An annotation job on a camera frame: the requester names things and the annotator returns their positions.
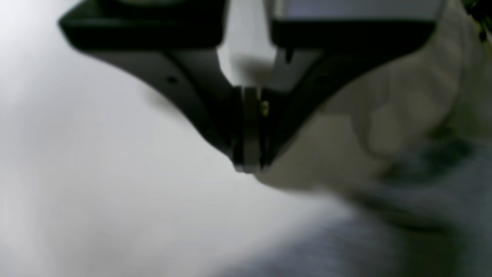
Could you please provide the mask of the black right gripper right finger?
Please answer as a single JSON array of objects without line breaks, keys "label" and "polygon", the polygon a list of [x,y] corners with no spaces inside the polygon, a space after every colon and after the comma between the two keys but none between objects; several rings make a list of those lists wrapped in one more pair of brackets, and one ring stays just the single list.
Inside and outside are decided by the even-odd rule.
[{"label": "black right gripper right finger", "polygon": [[272,74],[261,90],[261,168],[344,86],[429,40],[442,0],[272,0]]}]

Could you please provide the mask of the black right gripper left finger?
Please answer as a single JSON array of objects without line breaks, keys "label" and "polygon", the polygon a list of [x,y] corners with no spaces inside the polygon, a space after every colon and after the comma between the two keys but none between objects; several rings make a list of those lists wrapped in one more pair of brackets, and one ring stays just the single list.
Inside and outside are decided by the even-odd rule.
[{"label": "black right gripper left finger", "polygon": [[223,74],[217,50],[226,11],[226,0],[83,0],[58,24],[76,50],[151,86],[237,171],[251,174],[244,90]]}]

